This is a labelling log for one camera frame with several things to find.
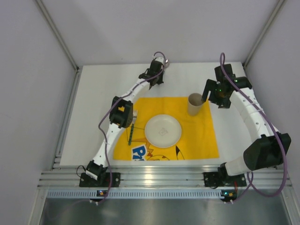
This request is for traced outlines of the yellow Pikachu placemat cloth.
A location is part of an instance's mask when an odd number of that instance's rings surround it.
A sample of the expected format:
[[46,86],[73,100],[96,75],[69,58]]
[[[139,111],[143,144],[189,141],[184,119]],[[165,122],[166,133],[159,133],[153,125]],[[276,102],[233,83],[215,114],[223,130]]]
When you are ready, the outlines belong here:
[[[143,97],[135,104],[138,111],[131,145],[128,145],[131,127],[120,136],[114,152],[114,160],[123,161],[182,161],[218,158],[209,103],[202,105],[196,116],[188,114],[187,97]],[[144,133],[146,123],[154,116],[167,114],[181,125],[179,141],[169,148],[151,145]]]

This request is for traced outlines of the cream round plate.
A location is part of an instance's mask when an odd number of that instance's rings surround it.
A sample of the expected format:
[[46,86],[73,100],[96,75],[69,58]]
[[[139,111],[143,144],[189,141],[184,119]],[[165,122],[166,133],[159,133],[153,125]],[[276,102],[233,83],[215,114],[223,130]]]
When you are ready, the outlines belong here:
[[144,133],[151,145],[165,149],[174,146],[179,141],[182,129],[174,117],[159,114],[146,123]]

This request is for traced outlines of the fork with green handle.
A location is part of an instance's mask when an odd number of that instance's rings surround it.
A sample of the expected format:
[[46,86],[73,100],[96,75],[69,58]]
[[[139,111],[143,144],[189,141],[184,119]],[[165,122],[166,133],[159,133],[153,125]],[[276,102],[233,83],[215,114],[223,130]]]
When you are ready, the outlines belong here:
[[134,126],[135,126],[135,122],[137,120],[137,116],[138,116],[138,111],[133,110],[133,120],[132,120],[132,124],[131,124],[130,135],[129,135],[129,139],[128,139],[128,145],[131,145],[131,142],[132,142]]

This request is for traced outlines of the beige cup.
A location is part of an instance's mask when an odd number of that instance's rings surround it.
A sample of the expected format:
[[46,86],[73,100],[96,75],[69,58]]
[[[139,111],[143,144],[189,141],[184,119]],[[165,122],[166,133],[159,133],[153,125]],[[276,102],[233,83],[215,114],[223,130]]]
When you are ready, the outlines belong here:
[[203,105],[202,95],[192,93],[188,96],[187,112],[190,116],[196,116]]

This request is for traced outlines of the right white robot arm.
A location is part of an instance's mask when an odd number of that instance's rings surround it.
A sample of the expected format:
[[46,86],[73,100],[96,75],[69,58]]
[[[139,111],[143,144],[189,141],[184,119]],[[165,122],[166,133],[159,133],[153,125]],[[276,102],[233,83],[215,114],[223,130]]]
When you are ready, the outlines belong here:
[[218,66],[214,71],[216,80],[206,81],[202,100],[224,109],[234,105],[252,141],[242,156],[220,165],[219,176],[227,180],[232,176],[283,164],[283,155],[288,152],[291,138],[268,124],[250,81],[246,77],[237,77],[231,64]]

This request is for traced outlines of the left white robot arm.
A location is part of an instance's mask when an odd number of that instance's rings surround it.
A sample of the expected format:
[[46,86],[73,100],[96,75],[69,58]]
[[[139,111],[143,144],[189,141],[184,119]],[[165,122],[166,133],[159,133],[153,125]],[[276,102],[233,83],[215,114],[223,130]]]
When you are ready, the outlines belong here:
[[111,108],[98,125],[104,140],[86,167],[85,173],[92,179],[99,183],[105,180],[106,170],[110,169],[108,153],[113,150],[124,130],[132,124],[134,103],[153,86],[163,83],[167,63],[162,52],[154,53],[149,68],[138,76],[133,87],[122,96],[113,98]]

